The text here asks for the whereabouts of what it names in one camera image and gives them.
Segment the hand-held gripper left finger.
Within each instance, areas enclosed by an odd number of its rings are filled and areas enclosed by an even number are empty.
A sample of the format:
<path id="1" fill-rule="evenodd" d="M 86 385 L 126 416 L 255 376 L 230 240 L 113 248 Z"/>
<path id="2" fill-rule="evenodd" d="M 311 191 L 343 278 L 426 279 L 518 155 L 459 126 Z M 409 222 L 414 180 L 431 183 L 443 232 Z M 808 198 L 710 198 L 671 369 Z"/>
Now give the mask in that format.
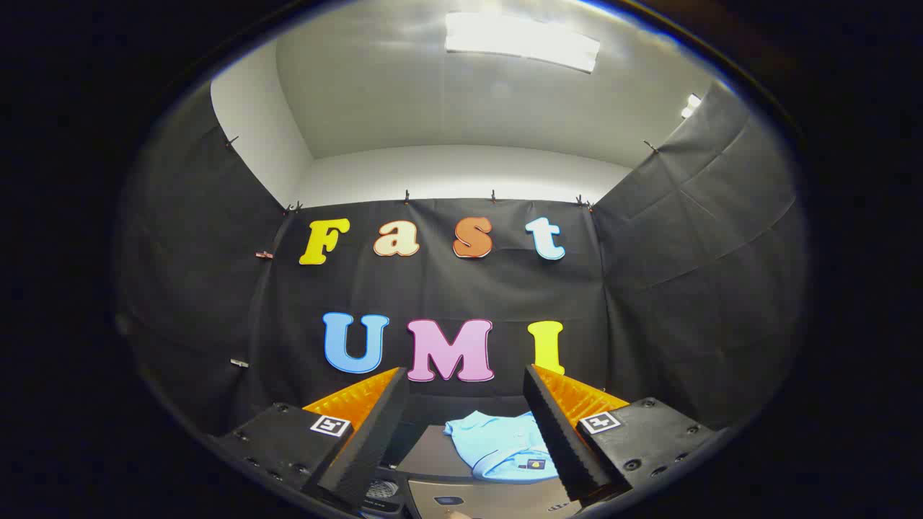
<path id="1" fill-rule="evenodd" d="M 407 369 L 393 368 L 304 407 L 274 403 L 215 446 L 286 496 L 357 510 L 401 421 L 408 383 Z"/>

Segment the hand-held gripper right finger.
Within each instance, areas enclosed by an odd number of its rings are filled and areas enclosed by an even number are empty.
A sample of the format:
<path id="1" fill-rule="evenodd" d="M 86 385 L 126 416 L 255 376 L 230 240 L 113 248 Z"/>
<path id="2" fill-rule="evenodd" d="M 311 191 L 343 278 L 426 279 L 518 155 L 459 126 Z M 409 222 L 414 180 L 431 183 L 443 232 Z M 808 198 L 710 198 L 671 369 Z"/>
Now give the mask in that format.
<path id="1" fill-rule="evenodd" d="M 637 498 L 680 476 L 716 432 L 653 397 L 633 403 L 528 365 L 522 392 L 572 500 Z"/>

